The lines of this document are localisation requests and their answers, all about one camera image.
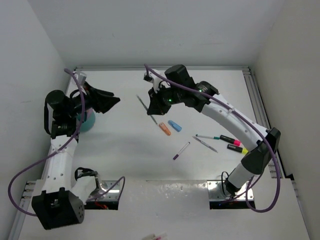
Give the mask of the clear purple ballpoint pen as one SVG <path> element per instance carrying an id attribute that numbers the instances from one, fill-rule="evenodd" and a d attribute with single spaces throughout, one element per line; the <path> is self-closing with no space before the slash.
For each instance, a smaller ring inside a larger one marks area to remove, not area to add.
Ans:
<path id="1" fill-rule="evenodd" d="M 136 95 L 137 99 L 139 100 L 139 102 L 142 104 L 143 108 L 145 109 L 146 112 L 148 112 L 148 108 L 147 106 L 144 104 L 144 102 L 142 101 L 142 99 L 140 98 L 139 95 Z M 156 121 L 156 119 L 152 116 L 152 115 L 148 115 L 153 122 L 158 126 L 158 122 Z"/>

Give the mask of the purple capped white marker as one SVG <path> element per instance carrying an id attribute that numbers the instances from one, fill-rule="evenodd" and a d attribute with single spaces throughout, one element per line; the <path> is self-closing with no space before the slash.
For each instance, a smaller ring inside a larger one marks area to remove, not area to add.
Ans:
<path id="1" fill-rule="evenodd" d="M 175 154 L 175 156 L 172 158 L 173 160 L 176 160 L 185 150 L 186 148 L 190 145 L 190 142 L 187 142 L 179 151 L 178 153 Z"/>

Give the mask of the clear green pen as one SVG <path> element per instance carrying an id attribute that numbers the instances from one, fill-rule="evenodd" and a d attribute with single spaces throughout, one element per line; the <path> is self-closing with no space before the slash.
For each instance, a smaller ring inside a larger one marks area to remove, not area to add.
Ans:
<path id="1" fill-rule="evenodd" d="M 199 142 L 200 144 L 204 145 L 205 147 L 207 147 L 208 149 L 214 151 L 215 153 L 218 153 L 218 151 L 213 148 L 211 145 L 209 145 L 208 143 L 204 142 L 203 140 L 200 140 L 198 137 L 196 136 L 192 136 L 193 139 L 195 139 L 197 142 Z"/>

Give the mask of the green capped white marker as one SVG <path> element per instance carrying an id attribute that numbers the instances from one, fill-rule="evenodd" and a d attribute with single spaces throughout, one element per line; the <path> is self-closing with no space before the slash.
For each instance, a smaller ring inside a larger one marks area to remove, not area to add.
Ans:
<path id="1" fill-rule="evenodd" d="M 205 135 L 199 135 L 199 134 L 196 134 L 195 136 L 197 138 L 203 138 L 203 139 L 212 139 L 212 140 L 219 140 L 220 139 L 219 136 L 205 136 Z"/>

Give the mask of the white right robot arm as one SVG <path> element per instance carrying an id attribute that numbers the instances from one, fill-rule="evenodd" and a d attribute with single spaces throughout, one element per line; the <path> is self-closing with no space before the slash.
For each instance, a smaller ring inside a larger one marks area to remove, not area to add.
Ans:
<path id="1" fill-rule="evenodd" d="M 269 161 L 275 158 L 281 136 L 277 128 L 267 129 L 251 121 L 209 82 L 196 83 L 184 65 L 174 65 L 164 73 L 149 66 L 145 69 L 144 80 L 152 83 L 148 91 L 148 115 L 165 115 L 171 106 L 183 103 L 219 123 L 248 150 L 221 187 L 227 195 L 235 196 L 247 181 L 261 175 Z"/>

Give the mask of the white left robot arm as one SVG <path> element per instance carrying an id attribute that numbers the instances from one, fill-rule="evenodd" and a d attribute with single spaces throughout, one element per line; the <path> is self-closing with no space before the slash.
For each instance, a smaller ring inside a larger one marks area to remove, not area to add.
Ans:
<path id="1" fill-rule="evenodd" d="M 106 113 L 120 102 L 114 93 L 90 86 L 87 82 L 81 94 L 66 96 L 61 90 L 47 94 L 44 107 L 53 110 L 51 129 L 51 157 L 39 195 L 33 196 L 31 206 L 45 230 L 80 224 L 85 216 L 87 199 L 98 187 L 98 173 L 83 168 L 72 173 L 73 158 L 79 142 L 76 132 L 87 110 Z"/>

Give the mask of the teal pen holder cup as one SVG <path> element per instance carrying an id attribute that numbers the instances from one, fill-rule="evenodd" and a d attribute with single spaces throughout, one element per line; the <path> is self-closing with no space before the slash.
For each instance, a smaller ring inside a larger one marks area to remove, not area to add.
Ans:
<path id="1" fill-rule="evenodd" d="M 93 128 L 95 122 L 96 122 L 95 111 L 92 108 L 86 110 L 79 132 L 85 133 L 90 131 Z"/>

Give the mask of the pink black highlighter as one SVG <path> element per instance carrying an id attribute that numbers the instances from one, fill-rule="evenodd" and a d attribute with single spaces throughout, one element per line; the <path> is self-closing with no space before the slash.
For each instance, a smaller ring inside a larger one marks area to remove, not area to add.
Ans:
<path id="1" fill-rule="evenodd" d="M 220 135 L 219 139 L 223 140 L 229 144 L 235 145 L 237 147 L 239 147 L 241 145 L 241 142 L 239 140 L 225 136 L 225 135 Z"/>

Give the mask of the yellow black highlighter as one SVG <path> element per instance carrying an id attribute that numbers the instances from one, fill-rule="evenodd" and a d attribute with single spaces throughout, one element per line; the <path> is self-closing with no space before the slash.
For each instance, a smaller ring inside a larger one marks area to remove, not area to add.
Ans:
<path id="1" fill-rule="evenodd" d="M 236 145 L 232 145 L 232 144 L 228 144 L 227 145 L 227 149 L 232 150 L 234 152 L 237 153 L 241 153 L 246 155 L 249 151 L 246 148 L 240 147 L 240 146 L 236 146 Z"/>

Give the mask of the pink white object at edge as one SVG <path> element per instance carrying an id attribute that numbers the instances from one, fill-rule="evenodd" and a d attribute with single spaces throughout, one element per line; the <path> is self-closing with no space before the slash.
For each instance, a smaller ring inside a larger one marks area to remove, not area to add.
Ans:
<path id="1" fill-rule="evenodd" d="M 162 233 L 159 235 L 152 233 L 143 237 L 142 240 L 168 240 L 168 236 L 166 233 Z"/>

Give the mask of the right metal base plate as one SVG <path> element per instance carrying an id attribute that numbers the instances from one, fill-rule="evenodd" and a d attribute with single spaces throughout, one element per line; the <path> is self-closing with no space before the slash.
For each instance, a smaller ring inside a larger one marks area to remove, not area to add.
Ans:
<path id="1" fill-rule="evenodd" d="M 208 180 L 206 183 L 208 198 L 211 202 L 222 202 L 233 199 L 238 202 L 246 200 L 248 181 L 235 193 L 234 197 L 226 190 L 225 184 L 221 180 Z"/>

